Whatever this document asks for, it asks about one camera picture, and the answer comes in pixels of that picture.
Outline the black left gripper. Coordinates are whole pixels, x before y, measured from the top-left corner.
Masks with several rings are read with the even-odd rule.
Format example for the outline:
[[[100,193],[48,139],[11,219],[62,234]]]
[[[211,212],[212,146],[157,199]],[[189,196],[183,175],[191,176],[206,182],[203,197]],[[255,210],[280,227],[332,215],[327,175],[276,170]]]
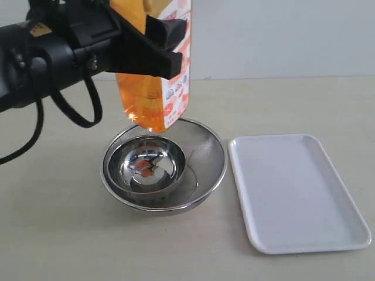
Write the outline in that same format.
[[[110,1],[64,1],[61,33],[72,52],[72,67],[89,73],[125,73],[170,80],[182,69],[176,47],[188,22],[161,20],[143,5]]]

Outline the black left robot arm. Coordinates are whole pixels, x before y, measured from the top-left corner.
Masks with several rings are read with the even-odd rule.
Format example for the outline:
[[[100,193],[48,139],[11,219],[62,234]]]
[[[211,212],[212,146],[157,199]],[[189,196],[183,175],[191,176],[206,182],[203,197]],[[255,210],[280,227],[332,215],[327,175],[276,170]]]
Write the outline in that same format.
[[[1,27],[1,111],[63,90],[85,74],[141,74],[171,79],[182,68],[183,19],[147,16],[139,31],[108,1],[30,1],[26,20]]]

